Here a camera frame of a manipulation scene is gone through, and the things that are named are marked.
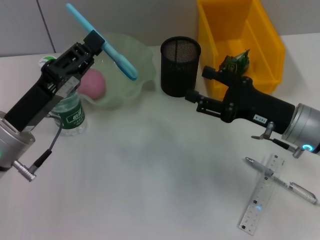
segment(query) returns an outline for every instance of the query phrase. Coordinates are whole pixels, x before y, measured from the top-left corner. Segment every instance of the green snack bag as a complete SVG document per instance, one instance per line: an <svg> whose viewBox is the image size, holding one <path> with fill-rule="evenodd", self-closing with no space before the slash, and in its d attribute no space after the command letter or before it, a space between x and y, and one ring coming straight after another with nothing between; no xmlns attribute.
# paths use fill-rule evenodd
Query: green snack bag
<svg viewBox="0 0 320 240"><path fill-rule="evenodd" d="M235 75L242 76L248 69L250 61L248 57L250 49L237 56L226 56L221 65L219 71L227 71L234 73Z"/></svg>

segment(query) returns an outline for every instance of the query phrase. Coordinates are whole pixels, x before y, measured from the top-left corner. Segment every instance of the robotic arm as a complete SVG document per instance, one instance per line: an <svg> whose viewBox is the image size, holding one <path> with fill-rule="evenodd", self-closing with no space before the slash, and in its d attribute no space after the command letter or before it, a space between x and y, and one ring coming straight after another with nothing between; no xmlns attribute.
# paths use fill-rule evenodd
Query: robotic arm
<svg viewBox="0 0 320 240"><path fill-rule="evenodd" d="M293 157L299 158L307 150L314 154L320 153L320 111L309 106L294 105L264 94L256 90L253 81L247 76L238 77L229 72L215 71L205 66L202 76L215 79L228 86L223 101L217 101L197 91L189 91L185 97L192 103L198 103L197 112L220 118L226 123L235 119L247 119L265 127L261 136L254 139L266 139L292 152ZM282 135L282 139L271 139L271 133Z"/></svg>
<svg viewBox="0 0 320 240"><path fill-rule="evenodd" d="M36 177L35 171L51 154L48 149L30 168L18 161L35 142L30 131L60 100L78 88L105 42L94 30L83 41L83 44L74 44L58 59L46 62L32 88L8 113L0 111L0 178L14 166L31 182Z"/></svg>

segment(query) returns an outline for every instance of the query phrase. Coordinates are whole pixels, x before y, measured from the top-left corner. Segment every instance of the green bottle label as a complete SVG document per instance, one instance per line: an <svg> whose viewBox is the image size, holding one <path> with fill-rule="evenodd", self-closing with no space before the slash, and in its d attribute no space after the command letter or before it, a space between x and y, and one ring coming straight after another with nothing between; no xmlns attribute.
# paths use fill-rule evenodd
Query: green bottle label
<svg viewBox="0 0 320 240"><path fill-rule="evenodd" d="M74 129L80 126L85 120L85 112L82 108L81 101L79 101L78 105L72 108L69 111L65 112L55 112L51 111L52 114L57 115L62 120L62 128L63 129ZM55 123L59 126L60 122L58 120L54 120Z"/></svg>

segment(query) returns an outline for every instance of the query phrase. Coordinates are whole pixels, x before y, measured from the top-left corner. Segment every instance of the gray wall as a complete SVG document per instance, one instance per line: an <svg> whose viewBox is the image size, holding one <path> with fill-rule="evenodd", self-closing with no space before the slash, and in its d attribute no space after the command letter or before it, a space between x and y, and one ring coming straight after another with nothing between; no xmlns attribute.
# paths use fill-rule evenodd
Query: gray wall
<svg viewBox="0 0 320 240"><path fill-rule="evenodd" d="M54 47L61 52L86 32L70 16L70 2L100 32L131 35L147 46L177 35L195 38L196 0L40 0Z"/></svg>
<svg viewBox="0 0 320 240"><path fill-rule="evenodd" d="M67 2L100 32L132 35L148 46L177 35L197 37L197 0L38 1L57 52L86 34L67 13ZM320 0L260 1L279 35L320 33ZM0 0L0 31L0 57L53 52L37 0Z"/></svg>
<svg viewBox="0 0 320 240"><path fill-rule="evenodd" d="M1 0L0 33L0 57L53 51L36 0Z"/></svg>
<svg viewBox="0 0 320 240"><path fill-rule="evenodd" d="M260 0L279 35L320 33L320 0Z"/></svg>

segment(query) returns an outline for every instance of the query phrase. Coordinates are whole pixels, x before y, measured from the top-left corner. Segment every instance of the label sticker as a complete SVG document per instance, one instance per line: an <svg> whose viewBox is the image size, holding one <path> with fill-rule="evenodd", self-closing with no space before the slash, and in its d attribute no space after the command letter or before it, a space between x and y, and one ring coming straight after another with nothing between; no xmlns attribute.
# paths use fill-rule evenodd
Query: label sticker
<svg viewBox="0 0 320 240"><path fill-rule="evenodd" d="M56 92L55 95L66 98L69 93L80 83L74 76L70 77L69 80Z"/></svg>
<svg viewBox="0 0 320 240"><path fill-rule="evenodd" d="M42 68L43 65L45 65L46 62L48 62L51 59L57 59L55 56L44 56L39 60L39 66Z"/></svg>
<svg viewBox="0 0 320 240"><path fill-rule="evenodd" d="M253 120L256 120L256 121L263 123L263 124L265 124L268 121L268 119L266 119L265 117L259 116L257 114L254 115Z"/></svg>
<svg viewBox="0 0 320 240"><path fill-rule="evenodd" d="M63 129L74 129L80 126L84 122L86 117L80 100L77 106L72 108L69 111L65 111L65 112L51 111L51 113L61 118ZM55 119L54 121L58 126L60 125L59 120Z"/></svg>
<svg viewBox="0 0 320 240"><path fill-rule="evenodd" d="M31 132L32 129L34 129L34 128L35 128L35 126L26 126L26 127L22 130L22 132Z"/></svg>

